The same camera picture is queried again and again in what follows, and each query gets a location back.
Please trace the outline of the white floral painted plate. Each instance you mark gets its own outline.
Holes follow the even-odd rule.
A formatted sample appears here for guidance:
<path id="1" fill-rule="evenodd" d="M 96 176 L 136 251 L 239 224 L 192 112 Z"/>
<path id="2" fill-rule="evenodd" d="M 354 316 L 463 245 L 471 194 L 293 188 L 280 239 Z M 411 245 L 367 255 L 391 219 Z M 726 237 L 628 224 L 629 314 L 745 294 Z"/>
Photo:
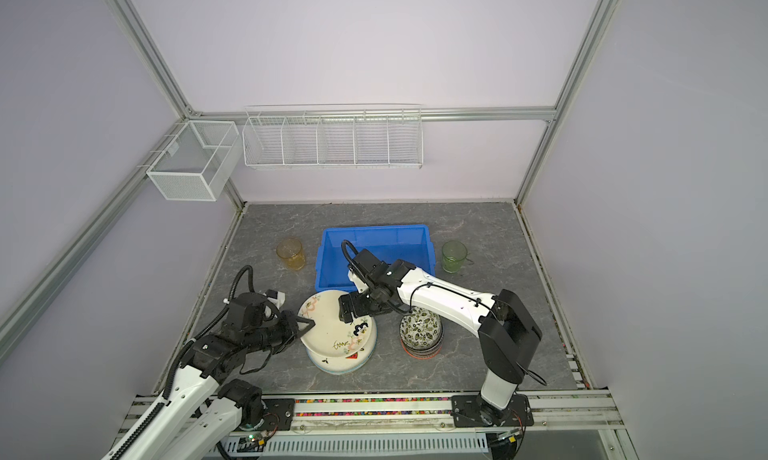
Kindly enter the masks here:
<path id="1" fill-rule="evenodd" d="M 373 337 L 375 321 L 370 316 L 355 317 L 345 323 L 340 317 L 341 290 L 313 294 L 300 307 L 299 316 L 314 326 L 301 337 L 304 346 L 323 358 L 346 358 L 356 354 Z"/>

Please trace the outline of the white watermelon pattern plate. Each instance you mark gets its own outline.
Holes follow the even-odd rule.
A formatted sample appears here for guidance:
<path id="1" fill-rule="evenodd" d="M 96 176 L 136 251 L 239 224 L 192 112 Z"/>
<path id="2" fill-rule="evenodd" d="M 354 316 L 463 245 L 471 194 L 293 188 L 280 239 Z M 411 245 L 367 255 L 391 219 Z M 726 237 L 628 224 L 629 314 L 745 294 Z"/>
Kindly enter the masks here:
<path id="1" fill-rule="evenodd" d="M 317 325 L 302 342 L 317 368 L 332 375 L 344 375 L 360 369 L 368 362 L 377 339 L 376 321 L 365 316 L 351 324 L 334 321 Z"/>

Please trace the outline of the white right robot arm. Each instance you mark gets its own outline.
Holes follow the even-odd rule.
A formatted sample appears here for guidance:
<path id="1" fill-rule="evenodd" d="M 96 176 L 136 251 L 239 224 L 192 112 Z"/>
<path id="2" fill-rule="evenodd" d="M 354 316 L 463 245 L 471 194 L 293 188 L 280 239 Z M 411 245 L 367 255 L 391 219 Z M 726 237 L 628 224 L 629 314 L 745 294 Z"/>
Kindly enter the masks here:
<path id="1" fill-rule="evenodd" d="M 355 290 L 339 298 L 340 320 L 350 324 L 363 316 L 406 315 L 420 308 L 463 327 L 478 339 L 487 373 L 468 406 L 453 398 L 455 413 L 472 426 L 500 426 L 510 417 L 523 420 L 524 414 L 511 407 L 518 386 L 527 376 L 541 385 L 546 381 L 530 371 L 543 332 L 517 294 L 464 288 L 401 259 L 387 263 L 347 239 L 341 251 Z"/>

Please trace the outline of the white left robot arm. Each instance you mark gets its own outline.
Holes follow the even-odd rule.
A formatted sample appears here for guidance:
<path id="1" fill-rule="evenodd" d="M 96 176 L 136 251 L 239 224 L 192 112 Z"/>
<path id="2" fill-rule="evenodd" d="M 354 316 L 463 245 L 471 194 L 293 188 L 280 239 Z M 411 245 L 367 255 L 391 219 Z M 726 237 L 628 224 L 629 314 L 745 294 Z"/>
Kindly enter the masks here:
<path id="1" fill-rule="evenodd" d="M 211 449 L 227 458 L 223 442 L 234 431 L 264 446 L 289 430 L 292 401 L 267 400 L 260 387 L 231 376 L 249 354 L 272 358 L 314 327 L 314 320 L 280 309 L 283 296 L 256 291 L 253 267 L 242 267 L 223 309 L 176 354 L 158 396 L 106 458 L 201 459 Z"/>

